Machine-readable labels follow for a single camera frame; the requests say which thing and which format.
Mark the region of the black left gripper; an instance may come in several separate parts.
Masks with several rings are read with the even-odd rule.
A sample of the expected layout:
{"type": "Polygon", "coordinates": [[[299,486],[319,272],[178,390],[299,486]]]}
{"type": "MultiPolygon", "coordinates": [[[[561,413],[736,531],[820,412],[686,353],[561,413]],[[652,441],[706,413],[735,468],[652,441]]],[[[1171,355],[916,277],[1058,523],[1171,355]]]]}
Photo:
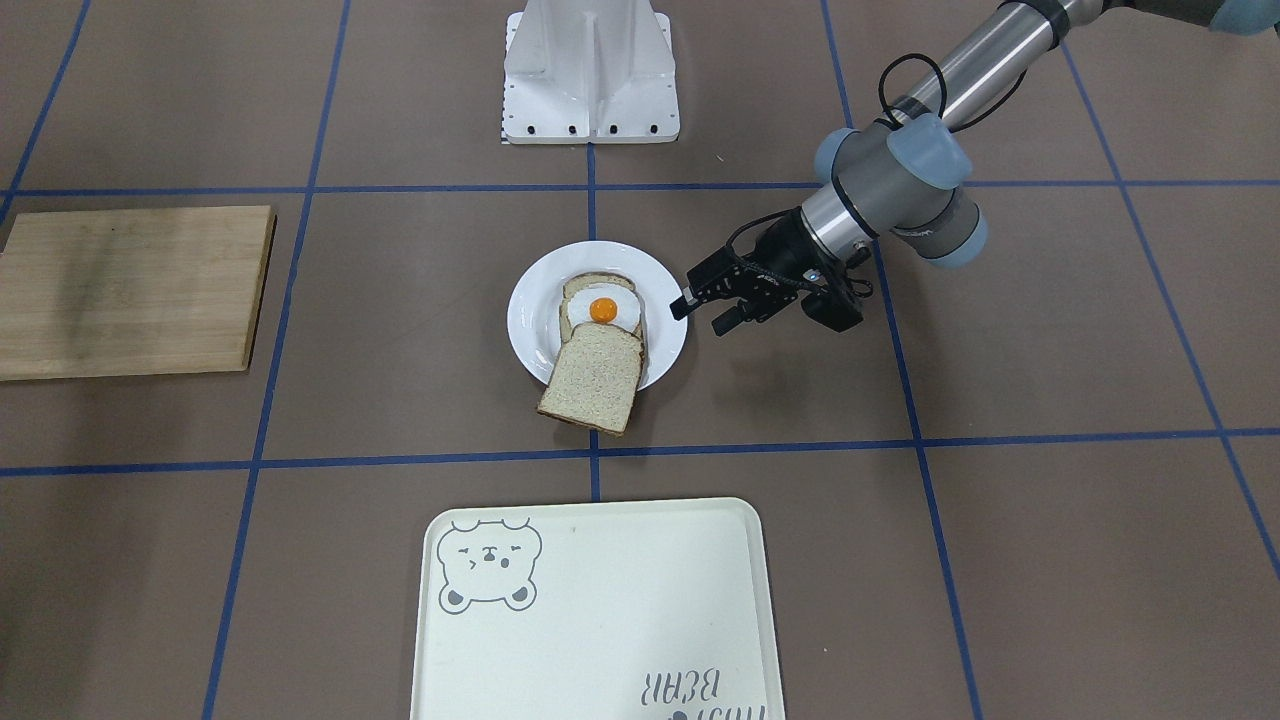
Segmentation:
{"type": "Polygon", "coordinates": [[[712,320],[717,337],[745,323],[763,323],[791,304],[790,295],[808,291],[805,272],[826,272],[801,208],[791,208],[753,219],[739,234],[759,229],[755,245],[736,259],[731,252],[713,252],[687,273],[687,283],[669,304],[669,316],[681,322],[699,307],[728,301],[712,320]]]}

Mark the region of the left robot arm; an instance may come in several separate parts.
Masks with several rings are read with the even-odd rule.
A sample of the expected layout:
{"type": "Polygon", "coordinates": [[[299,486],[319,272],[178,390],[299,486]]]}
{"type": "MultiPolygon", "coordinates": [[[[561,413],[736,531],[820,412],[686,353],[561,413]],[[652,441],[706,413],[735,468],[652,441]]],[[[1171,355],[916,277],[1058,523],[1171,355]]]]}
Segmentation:
{"type": "Polygon", "coordinates": [[[945,59],[908,54],[928,76],[902,96],[877,94],[879,115],[863,129],[832,132],[815,155],[820,188],[796,208],[754,220],[755,243],[727,240],[686,275],[664,310],[681,322],[724,301],[713,319],[722,336],[800,304],[836,332],[863,319],[872,295],[855,268],[890,234],[937,266],[960,266],[986,246],[979,206],[966,196],[972,161],[957,133],[984,120],[1020,86],[1027,70],[1070,31],[1111,10],[1111,1],[1002,1],[945,59]]]}

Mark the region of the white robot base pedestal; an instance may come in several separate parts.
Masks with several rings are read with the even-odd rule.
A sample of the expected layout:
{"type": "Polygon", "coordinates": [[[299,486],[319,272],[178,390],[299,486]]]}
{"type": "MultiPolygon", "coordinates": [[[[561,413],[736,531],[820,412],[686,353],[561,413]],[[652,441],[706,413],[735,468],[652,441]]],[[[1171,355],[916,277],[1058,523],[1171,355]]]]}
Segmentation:
{"type": "Polygon", "coordinates": [[[506,18],[500,138],[671,143],[681,133],[669,18],[649,1],[529,1],[506,18]]]}

